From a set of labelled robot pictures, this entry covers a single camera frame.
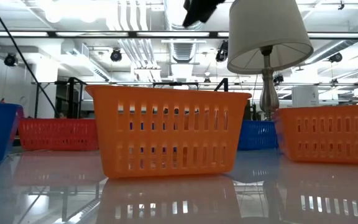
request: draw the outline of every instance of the ceiling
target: ceiling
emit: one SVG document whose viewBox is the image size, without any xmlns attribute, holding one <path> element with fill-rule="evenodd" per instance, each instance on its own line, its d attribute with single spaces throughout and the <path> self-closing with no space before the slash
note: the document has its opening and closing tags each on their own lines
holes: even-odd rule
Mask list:
<svg viewBox="0 0 358 224">
<path fill-rule="evenodd" d="M 171 29 L 164 12 L 164 2 L 169 4 L 181 4 L 183 0 L 144 0 L 146 6 L 145 24 L 148 30 L 168 30 Z M 49 13 L 49 9 L 45 6 L 48 0 L 0 0 L 0 15 L 10 30 L 110 30 L 106 23 L 109 19 L 114 19 L 116 15 L 121 16 L 124 12 L 121 8 L 124 1 L 118 0 L 118 10 L 114 11 L 111 4 L 116 0 L 59 0 L 62 2 L 59 11 L 64 15 L 60 20 L 59 13 L 55 9 L 53 15 Z M 134 30 L 141 27 L 141 2 L 142 0 L 128 0 L 125 7 L 127 18 L 127 29 Z M 218 6 L 211 19 L 200 27 L 205 31 L 224 31 L 229 30 L 229 8 L 233 0 L 227 0 L 224 4 Z M 340 0 L 297 0 L 298 6 L 303 16 L 304 23 L 308 32 L 358 32 L 358 0 L 344 0 L 345 7 L 338 10 Z M 131 4 L 135 4 L 136 25 L 131 21 Z M 180 21 L 183 13 L 181 7 L 177 6 L 177 10 L 169 13 L 171 20 Z M 64 52 L 54 55 L 48 52 L 50 45 L 61 45 L 63 40 L 51 39 L 20 39 L 21 46 L 36 46 L 42 49 L 47 55 L 51 55 L 54 60 L 60 62 L 59 75 L 76 76 L 87 82 L 99 82 L 100 77 L 95 75 L 88 67 L 77 60 L 72 55 Z M 89 48 L 89 57 L 94 64 L 105 71 L 109 78 L 113 81 L 144 81 L 145 79 L 136 75 L 136 72 L 127 52 L 121 50 L 122 60 L 120 62 L 112 62 L 110 54 L 114 48 L 122 48 L 122 41 L 118 39 L 75 39 L 76 45 L 85 44 Z M 212 82 L 220 82 L 224 77 L 229 78 L 230 82 L 255 83 L 257 76 L 255 75 L 238 75 L 231 73 L 226 62 L 216 62 L 215 56 L 222 40 L 206 39 L 202 43 L 195 45 L 193 60 L 187 65 L 172 65 L 176 63 L 171 55 L 170 44 L 162 43 L 160 39 L 151 39 L 152 52 L 154 59 L 161 69 L 160 77 L 163 81 L 183 80 L 188 82 L 203 82 L 206 72 Z M 323 54 L 332 46 L 340 44 L 339 40 L 312 40 L 315 54 Z M 141 49 L 141 43 L 135 42 L 136 47 L 140 49 L 140 54 L 146 58 L 144 51 Z M 12 45 L 8 39 L 0 39 L 1 46 Z M 358 82 L 358 43 L 340 51 L 343 56 L 342 62 L 330 63 L 326 60 L 303 65 L 302 71 L 298 67 L 289 68 L 280 73 L 284 76 L 284 83 L 329 83 L 333 78 L 338 78 L 341 83 L 357 83 Z M 341 98 L 352 98 L 352 90 L 356 86 L 345 86 L 336 91 L 330 91 L 329 94 L 339 94 Z M 253 87 L 250 86 L 231 86 L 231 89 L 238 91 L 248 91 L 253 93 Z M 280 96 L 290 97 L 289 87 L 278 87 Z M 321 92 L 330 90 L 330 86 L 320 87 Z"/>
</svg>

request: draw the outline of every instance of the white wall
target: white wall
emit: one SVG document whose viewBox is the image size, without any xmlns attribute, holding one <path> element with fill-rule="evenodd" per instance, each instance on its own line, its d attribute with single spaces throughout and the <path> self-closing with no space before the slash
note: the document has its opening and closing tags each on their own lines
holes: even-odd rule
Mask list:
<svg viewBox="0 0 358 224">
<path fill-rule="evenodd" d="M 31 80 L 28 71 L 21 67 L 7 67 L 0 59 L 0 100 L 5 97 L 6 103 L 24 106 L 25 116 L 34 115 L 35 85 L 31 84 Z"/>
</svg>

